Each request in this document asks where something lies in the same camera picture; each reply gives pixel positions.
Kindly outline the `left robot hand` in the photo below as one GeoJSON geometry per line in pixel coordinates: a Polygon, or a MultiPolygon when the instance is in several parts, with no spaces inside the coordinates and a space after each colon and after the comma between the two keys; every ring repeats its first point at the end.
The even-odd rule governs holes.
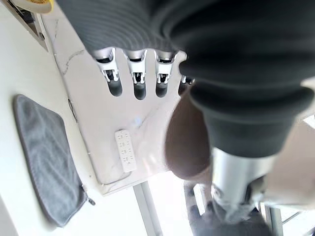
{"type": "Polygon", "coordinates": [[[108,47],[183,51],[181,74],[212,148],[212,196],[226,222],[245,218],[299,113],[314,97],[312,0],[60,0],[94,57],[108,47]]]}

